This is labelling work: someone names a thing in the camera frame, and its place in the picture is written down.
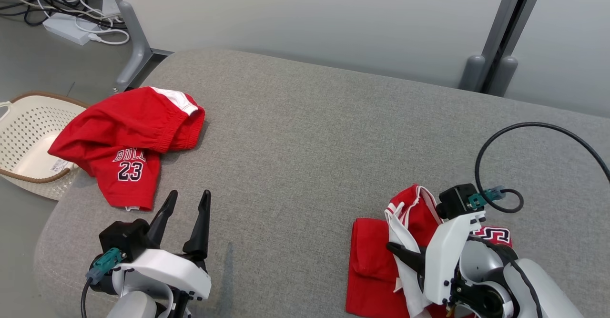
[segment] white stripe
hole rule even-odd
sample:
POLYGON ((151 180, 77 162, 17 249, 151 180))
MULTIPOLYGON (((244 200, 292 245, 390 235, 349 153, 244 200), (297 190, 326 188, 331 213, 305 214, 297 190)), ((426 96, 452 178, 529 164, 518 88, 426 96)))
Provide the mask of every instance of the white stripe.
POLYGON ((438 213, 436 213, 436 199, 434 199, 434 195, 432 195, 430 193, 430 191, 427 190, 425 187, 418 186, 417 187, 417 197, 419 198, 420 195, 423 196, 423 200, 426 202, 427 209, 430 211, 430 213, 434 217, 434 220, 436 220, 436 223, 438 225, 442 224, 443 220, 441 218, 439 218, 438 213))
MULTIPOLYGON (((401 201, 396 208, 396 212, 394 214, 390 213, 390 210, 384 210, 387 224, 388 224, 388 239, 390 242, 402 244, 408 250, 419 253, 419 246, 417 245, 416 240, 413 238, 413 235, 406 229, 405 226, 399 221, 398 216, 405 208, 405 202, 401 201)), ((417 283, 417 273, 413 269, 409 268, 406 264, 394 255, 394 261, 396 262, 396 266, 398 268, 398 275, 400 277, 402 286, 403 286, 403 294, 405 295, 407 310, 409 311, 409 315, 412 317, 425 317, 427 314, 425 307, 431 304, 431 301, 427 300, 426 297, 421 292, 419 285, 417 283)))
POLYGON ((403 225, 405 225, 405 227, 406 227, 407 229, 409 228, 409 214, 410 214, 410 212, 411 212, 411 209, 412 209, 413 207, 416 207, 416 205, 417 205, 417 202, 418 202, 418 201, 419 201, 419 200, 414 201, 414 202, 413 202, 413 205, 410 205, 410 206, 409 206, 409 208, 407 209, 407 213, 405 214, 405 221, 403 222, 403 225))
POLYGON ((390 205, 387 206, 387 209, 390 209, 392 214, 394 214, 394 212, 396 212, 396 206, 394 206, 393 203, 390 203, 390 205))
POLYGON ((170 99, 170 101, 172 101, 176 107, 188 115, 191 115, 193 112, 199 109, 196 105, 190 103, 189 99, 187 99, 187 96, 183 92, 178 92, 177 90, 159 89, 155 88, 154 86, 151 86, 151 88, 158 94, 170 99))

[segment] basket handle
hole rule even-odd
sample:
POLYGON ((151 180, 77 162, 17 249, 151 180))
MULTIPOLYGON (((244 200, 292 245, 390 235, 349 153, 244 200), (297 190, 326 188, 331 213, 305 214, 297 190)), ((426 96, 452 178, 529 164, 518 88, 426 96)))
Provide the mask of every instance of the basket handle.
POLYGON ((11 105, 13 105, 13 103, 11 103, 11 101, 6 101, 5 103, 0 103, 0 107, 7 108, 6 112, 4 112, 4 114, 2 116, 0 116, 0 120, 4 119, 4 117, 9 114, 11 105))

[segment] floor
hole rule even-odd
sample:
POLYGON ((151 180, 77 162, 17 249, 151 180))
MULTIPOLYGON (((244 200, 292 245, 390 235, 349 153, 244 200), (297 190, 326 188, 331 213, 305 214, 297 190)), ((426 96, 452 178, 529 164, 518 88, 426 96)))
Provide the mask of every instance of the floor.
MULTIPOLYGON (((114 81, 131 54, 131 44, 91 41, 79 46, 43 26, 29 27, 21 18, 0 18, 0 35, 0 102, 40 90, 96 103, 113 94, 114 81)), ((36 289, 32 262, 40 231, 56 202, 21 190, 4 178, 0 178, 0 194, 2 316, 54 318, 36 289)))

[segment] white wall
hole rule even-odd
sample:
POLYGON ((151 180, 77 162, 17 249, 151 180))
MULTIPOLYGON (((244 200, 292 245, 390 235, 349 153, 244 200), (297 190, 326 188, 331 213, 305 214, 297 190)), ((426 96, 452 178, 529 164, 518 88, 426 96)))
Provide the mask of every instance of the white wall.
POLYGON ((538 0, 505 97, 610 117, 610 0, 538 0))
POLYGON ((457 86, 500 0, 125 0, 152 48, 228 46, 457 86))

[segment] printed logo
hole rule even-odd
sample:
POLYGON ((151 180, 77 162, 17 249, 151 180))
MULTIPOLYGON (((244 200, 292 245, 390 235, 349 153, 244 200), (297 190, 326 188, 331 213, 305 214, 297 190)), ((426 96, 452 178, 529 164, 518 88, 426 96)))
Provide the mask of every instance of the printed logo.
POLYGON ((512 246, 512 243, 510 242, 510 231, 504 227, 484 226, 475 231, 475 235, 489 240, 494 244, 502 243, 512 246))
POLYGON ((121 162, 119 163, 118 181, 139 181, 146 157, 144 157, 144 150, 128 148, 118 151, 113 162, 121 162))

